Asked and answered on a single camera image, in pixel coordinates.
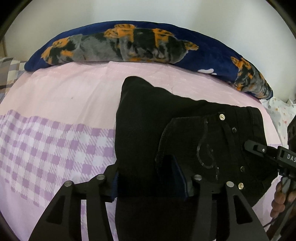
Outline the person's right hand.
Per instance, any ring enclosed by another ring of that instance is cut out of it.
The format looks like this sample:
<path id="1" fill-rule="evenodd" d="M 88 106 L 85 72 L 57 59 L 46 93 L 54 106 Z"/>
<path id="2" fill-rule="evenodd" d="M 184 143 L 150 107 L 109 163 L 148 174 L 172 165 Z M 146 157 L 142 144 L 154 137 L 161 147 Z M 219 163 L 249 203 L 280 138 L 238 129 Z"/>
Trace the person's right hand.
<path id="1" fill-rule="evenodd" d="M 274 200 L 271 203 L 272 210 L 270 212 L 271 218 L 276 218 L 285 210 L 285 202 L 292 203 L 295 200 L 295 189 L 287 196 L 282 191 L 282 179 L 278 182 L 274 193 Z"/>

